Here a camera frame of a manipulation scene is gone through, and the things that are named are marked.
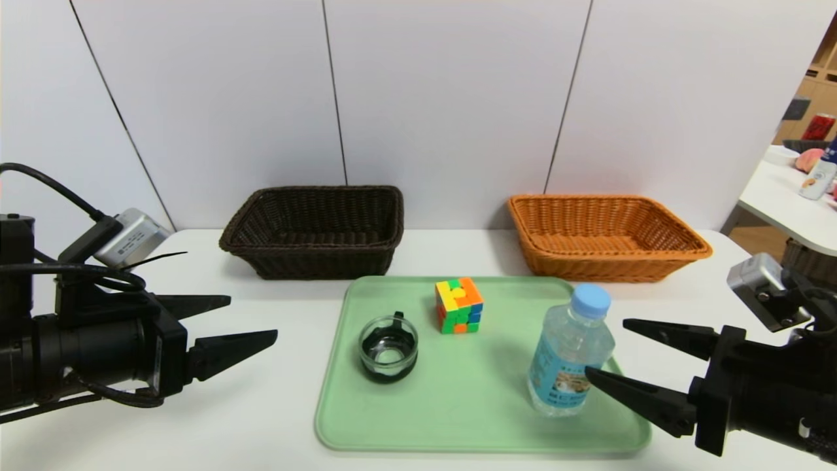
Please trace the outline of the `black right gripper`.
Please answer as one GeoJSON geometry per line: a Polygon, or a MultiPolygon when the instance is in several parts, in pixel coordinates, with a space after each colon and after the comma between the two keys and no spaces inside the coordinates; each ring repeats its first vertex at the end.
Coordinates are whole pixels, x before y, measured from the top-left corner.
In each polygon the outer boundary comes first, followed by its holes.
{"type": "Polygon", "coordinates": [[[719,335],[708,326],[625,319],[623,327],[700,360],[708,372],[687,394],[586,367],[589,382],[669,435],[691,436],[723,455],[727,433],[744,431],[835,463],[835,330],[801,331],[783,346],[719,335]]]}

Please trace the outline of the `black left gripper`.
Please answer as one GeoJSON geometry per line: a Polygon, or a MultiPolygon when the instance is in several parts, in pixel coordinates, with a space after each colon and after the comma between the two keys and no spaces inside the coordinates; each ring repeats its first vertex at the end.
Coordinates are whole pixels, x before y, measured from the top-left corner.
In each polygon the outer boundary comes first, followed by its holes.
{"type": "Polygon", "coordinates": [[[77,393],[122,404],[159,404],[186,382],[207,381],[275,344],[275,329],[195,340],[176,320],[230,306],[226,295],[159,295],[160,312],[68,324],[56,314],[33,318],[34,398],[77,393]],[[184,365],[186,362],[186,379],[184,365]]]}

